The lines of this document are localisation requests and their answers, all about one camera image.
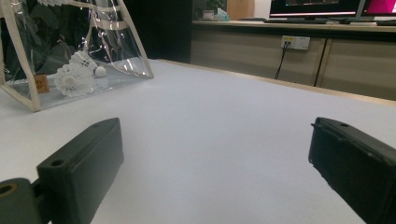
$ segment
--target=computer monitor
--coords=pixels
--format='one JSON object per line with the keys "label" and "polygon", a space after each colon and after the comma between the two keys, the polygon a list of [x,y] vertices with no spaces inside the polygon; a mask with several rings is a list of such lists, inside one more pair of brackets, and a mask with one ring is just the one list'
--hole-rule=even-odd
{"label": "computer monitor", "polygon": [[396,16],[396,0],[366,0],[362,16]]}
{"label": "computer monitor", "polygon": [[270,18],[355,17],[361,0],[272,0]]}

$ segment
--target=power cord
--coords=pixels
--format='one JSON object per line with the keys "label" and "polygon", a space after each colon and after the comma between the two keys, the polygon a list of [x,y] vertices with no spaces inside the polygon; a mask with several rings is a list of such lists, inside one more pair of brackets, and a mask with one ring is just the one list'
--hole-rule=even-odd
{"label": "power cord", "polygon": [[285,58],[286,50],[288,49],[290,42],[285,41],[285,44],[283,45],[283,52],[282,52],[282,59],[280,61],[280,65],[277,68],[276,74],[275,74],[275,79],[277,80],[279,78],[279,73],[280,73],[280,68],[282,67],[283,59]]}

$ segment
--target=transparent plastic container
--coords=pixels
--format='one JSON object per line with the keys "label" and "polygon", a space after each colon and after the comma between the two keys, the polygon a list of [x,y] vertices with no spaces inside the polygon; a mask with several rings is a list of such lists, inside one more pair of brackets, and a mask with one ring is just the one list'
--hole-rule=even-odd
{"label": "transparent plastic container", "polygon": [[153,77],[122,0],[0,2],[0,84],[33,111]]}

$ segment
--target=shuttlecock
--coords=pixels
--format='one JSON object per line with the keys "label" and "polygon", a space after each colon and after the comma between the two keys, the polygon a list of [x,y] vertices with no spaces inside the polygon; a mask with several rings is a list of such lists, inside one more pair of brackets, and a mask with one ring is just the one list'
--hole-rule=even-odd
{"label": "shuttlecock", "polygon": [[75,97],[85,95],[92,90],[92,73],[78,64],[65,64],[55,74],[55,86],[65,96]]}
{"label": "shuttlecock", "polygon": [[55,0],[47,0],[47,5],[55,7]]}
{"label": "shuttlecock", "polygon": [[98,66],[93,59],[84,51],[77,51],[74,53],[69,60],[70,63],[79,64],[81,67],[87,68],[98,77],[106,76],[106,69],[102,66]]}
{"label": "shuttlecock", "polygon": [[47,6],[49,4],[48,0],[37,0],[37,2],[44,6]]}
{"label": "shuttlecock", "polygon": [[53,2],[55,3],[55,6],[61,6],[64,0],[53,0]]}

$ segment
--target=wall socket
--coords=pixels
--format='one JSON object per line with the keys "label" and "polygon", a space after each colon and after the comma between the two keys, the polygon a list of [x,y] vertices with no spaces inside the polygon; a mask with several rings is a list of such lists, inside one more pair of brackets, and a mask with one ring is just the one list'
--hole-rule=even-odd
{"label": "wall socket", "polygon": [[305,36],[283,35],[280,47],[283,48],[285,46],[285,43],[289,42],[288,49],[308,50],[310,40],[310,37]]}
{"label": "wall socket", "polygon": [[284,48],[285,44],[289,42],[288,49],[294,49],[294,41],[296,40],[295,36],[291,35],[283,35],[282,36],[282,43],[280,43],[280,47]]}

